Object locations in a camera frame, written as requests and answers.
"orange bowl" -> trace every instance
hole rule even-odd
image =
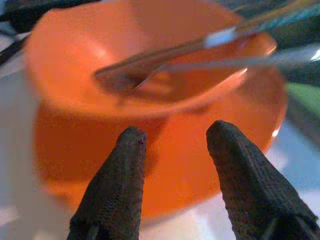
[[[234,123],[265,151],[286,112],[287,94],[277,72],[261,71],[248,80],[243,69],[161,75],[141,91],[169,80],[174,94],[136,92],[125,99],[100,89],[92,73],[240,20],[200,0],[118,0],[46,14],[25,48],[29,78],[44,98],[33,135],[41,187],[75,210],[119,134],[134,125],[148,135],[144,219],[170,215],[218,193],[206,130],[218,119]],[[272,38],[259,34],[172,62],[263,56],[275,47]]]
[[[196,109],[239,87],[246,79],[245,71],[225,68],[174,73],[166,75],[165,82],[163,76],[156,76],[125,99],[103,91],[93,73],[134,54],[172,47],[240,20],[219,5],[200,0],[118,0],[52,10],[27,41],[27,70],[40,95],[61,110],[126,119]],[[275,48],[271,37],[259,34],[171,62],[263,56]],[[170,94],[148,94],[159,84],[169,87]]]

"table surface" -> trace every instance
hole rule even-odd
[[[0,38],[0,46],[5,43]],[[32,126],[39,104],[23,56],[0,68],[0,240],[62,240],[72,212],[38,190],[33,175]],[[266,156],[320,216],[320,149],[285,121]],[[233,240],[222,195],[168,219],[141,223],[141,240]]]

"orange plate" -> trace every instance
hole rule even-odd
[[[43,188],[75,210],[117,136],[135,125],[148,134],[142,216],[160,217],[219,192],[206,130],[218,119],[237,125],[265,151],[287,106],[283,78],[260,71],[244,85],[193,112],[150,120],[102,120],[61,113],[42,104],[34,127],[35,163]]]

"utensil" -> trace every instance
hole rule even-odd
[[[130,92],[141,86],[165,62],[194,51],[209,49],[236,39],[274,29],[278,26],[320,13],[318,0],[297,0],[282,8],[244,21],[238,25],[211,33],[178,46],[146,51],[94,73],[101,86],[108,91]]]
[[[320,60],[320,43],[303,47],[295,47],[282,50],[270,56],[251,58],[238,58],[223,61],[211,61],[202,63],[165,64],[157,72],[166,71],[169,73],[186,72],[195,69],[210,69],[220,67],[246,68],[248,66],[292,66],[299,64],[313,63]]]

